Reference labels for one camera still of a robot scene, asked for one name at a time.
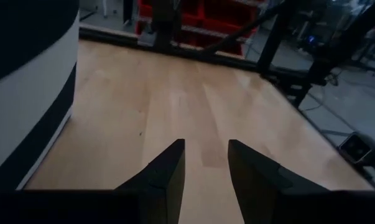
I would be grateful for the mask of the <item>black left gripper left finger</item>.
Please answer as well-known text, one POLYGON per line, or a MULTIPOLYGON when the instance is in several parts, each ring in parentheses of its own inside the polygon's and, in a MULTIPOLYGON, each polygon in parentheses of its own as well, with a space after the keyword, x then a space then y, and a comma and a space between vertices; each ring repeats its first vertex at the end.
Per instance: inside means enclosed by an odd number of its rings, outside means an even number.
POLYGON ((125 202, 138 223, 178 223, 185 186, 185 140, 176 139, 115 191, 134 197, 125 202))

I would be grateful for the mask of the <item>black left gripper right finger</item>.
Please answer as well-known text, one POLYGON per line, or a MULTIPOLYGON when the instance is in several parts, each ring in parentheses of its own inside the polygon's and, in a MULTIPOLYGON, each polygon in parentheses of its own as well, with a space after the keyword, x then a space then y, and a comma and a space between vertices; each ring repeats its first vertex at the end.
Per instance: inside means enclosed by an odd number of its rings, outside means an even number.
POLYGON ((229 140, 228 162, 245 223, 302 223, 308 206, 295 200, 328 192, 236 139, 229 140))

